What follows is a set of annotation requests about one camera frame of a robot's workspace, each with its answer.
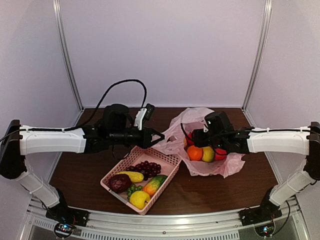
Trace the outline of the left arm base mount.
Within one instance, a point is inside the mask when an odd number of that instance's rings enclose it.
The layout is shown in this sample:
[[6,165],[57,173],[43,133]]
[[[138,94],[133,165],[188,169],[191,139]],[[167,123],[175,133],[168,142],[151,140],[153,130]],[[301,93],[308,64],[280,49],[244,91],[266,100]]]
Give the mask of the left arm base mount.
[[48,208],[44,204],[42,207],[46,210],[45,216],[57,222],[53,227],[53,233],[59,239],[70,237],[77,227],[87,226],[89,212],[86,210],[58,205]]

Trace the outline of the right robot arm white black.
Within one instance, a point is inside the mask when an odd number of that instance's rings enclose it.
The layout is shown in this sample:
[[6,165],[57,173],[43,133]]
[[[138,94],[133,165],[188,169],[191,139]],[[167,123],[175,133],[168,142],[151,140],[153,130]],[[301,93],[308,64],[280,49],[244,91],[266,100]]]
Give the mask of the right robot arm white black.
[[235,130],[227,114],[212,112],[205,116],[202,129],[195,129],[196,147],[211,146],[227,154],[260,152],[293,153],[306,157],[302,170],[269,190],[256,210],[259,220],[268,220],[286,200],[320,179],[320,124],[313,121],[299,128],[244,127]]

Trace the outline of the pink plastic bag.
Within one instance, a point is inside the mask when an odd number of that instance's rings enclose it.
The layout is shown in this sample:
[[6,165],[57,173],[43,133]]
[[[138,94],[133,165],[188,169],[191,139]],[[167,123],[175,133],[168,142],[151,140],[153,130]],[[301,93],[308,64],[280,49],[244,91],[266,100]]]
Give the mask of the pink plastic bag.
[[205,116],[212,112],[204,107],[185,109],[171,120],[169,128],[162,133],[164,140],[152,148],[165,155],[178,155],[191,176],[221,175],[226,178],[240,172],[245,164],[242,154],[223,156],[224,152],[219,148],[196,147],[190,140],[193,130],[204,129]]

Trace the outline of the yellow green pear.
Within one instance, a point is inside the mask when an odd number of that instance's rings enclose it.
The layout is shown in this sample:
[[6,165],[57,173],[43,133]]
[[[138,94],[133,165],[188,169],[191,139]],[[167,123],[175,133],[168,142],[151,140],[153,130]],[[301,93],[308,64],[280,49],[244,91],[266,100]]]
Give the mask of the yellow green pear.
[[215,160],[215,152],[210,146],[206,146],[202,148],[201,160],[206,163],[211,163]]

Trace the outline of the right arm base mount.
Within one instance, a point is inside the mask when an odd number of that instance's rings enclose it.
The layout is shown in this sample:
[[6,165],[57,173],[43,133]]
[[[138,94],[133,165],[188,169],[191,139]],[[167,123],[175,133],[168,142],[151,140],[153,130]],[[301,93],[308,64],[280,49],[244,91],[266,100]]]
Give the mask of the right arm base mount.
[[268,238],[276,232],[275,219],[281,217],[279,206],[263,200],[259,206],[247,207],[239,212],[242,226],[254,225],[259,237]]

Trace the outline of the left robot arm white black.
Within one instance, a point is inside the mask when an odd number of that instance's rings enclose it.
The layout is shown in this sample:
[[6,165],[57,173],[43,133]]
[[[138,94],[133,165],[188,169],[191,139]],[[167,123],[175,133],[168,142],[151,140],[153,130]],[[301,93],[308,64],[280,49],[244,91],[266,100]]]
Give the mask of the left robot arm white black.
[[67,222],[72,218],[72,211],[63,194],[26,167],[26,156],[55,152],[94,154],[116,145],[148,149],[165,138],[162,133],[144,127],[154,110],[153,105],[147,104],[132,118],[127,106],[112,104],[105,107],[102,118],[94,125],[83,123],[71,128],[30,127],[12,120],[0,140],[0,174],[16,180],[61,222]]

